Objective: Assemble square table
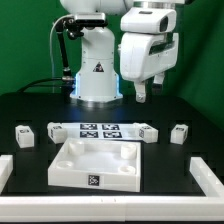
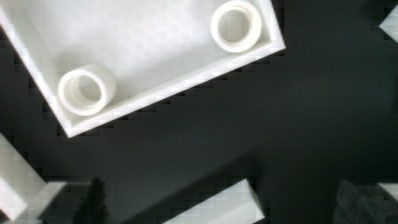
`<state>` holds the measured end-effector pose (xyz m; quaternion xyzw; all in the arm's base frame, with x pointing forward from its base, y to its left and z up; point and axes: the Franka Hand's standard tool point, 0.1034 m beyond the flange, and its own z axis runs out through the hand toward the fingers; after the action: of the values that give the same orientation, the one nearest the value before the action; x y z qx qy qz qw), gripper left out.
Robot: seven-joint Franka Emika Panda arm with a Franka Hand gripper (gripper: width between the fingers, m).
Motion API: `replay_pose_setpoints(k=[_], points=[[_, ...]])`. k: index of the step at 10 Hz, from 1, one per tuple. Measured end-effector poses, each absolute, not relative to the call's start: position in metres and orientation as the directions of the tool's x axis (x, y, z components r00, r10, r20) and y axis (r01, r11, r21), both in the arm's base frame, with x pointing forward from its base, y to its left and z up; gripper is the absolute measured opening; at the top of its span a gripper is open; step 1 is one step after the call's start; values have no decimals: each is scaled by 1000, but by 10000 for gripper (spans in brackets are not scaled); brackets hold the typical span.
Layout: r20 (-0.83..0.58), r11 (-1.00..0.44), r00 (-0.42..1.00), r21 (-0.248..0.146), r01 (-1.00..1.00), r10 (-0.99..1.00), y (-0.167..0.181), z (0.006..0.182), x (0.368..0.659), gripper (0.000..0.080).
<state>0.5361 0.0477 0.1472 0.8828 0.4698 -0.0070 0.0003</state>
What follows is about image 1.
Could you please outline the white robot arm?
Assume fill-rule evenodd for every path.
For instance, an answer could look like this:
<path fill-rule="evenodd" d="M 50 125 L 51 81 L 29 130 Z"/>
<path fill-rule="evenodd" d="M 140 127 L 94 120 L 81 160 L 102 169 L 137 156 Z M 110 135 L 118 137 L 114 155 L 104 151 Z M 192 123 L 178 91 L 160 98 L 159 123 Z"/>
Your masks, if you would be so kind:
<path fill-rule="evenodd" d="M 160 85 L 177 62 L 177 5 L 186 0 L 60 0 L 66 29 L 82 39 L 81 69 L 71 98 L 85 104 L 120 100 L 119 80 L 134 83 L 146 100 L 149 78 Z"/>

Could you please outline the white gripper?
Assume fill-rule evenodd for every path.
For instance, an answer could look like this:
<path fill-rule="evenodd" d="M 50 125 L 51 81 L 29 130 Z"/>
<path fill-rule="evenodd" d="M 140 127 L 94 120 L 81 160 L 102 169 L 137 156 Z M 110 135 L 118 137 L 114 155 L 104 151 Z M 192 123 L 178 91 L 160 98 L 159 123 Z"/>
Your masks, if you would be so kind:
<path fill-rule="evenodd" d="M 165 74 L 177 62 L 179 35 L 173 33 L 177 13 L 173 9 L 132 7 L 121 19 L 120 72 L 134 84 L 136 101 L 146 101 L 146 84 L 161 90 Z"/>

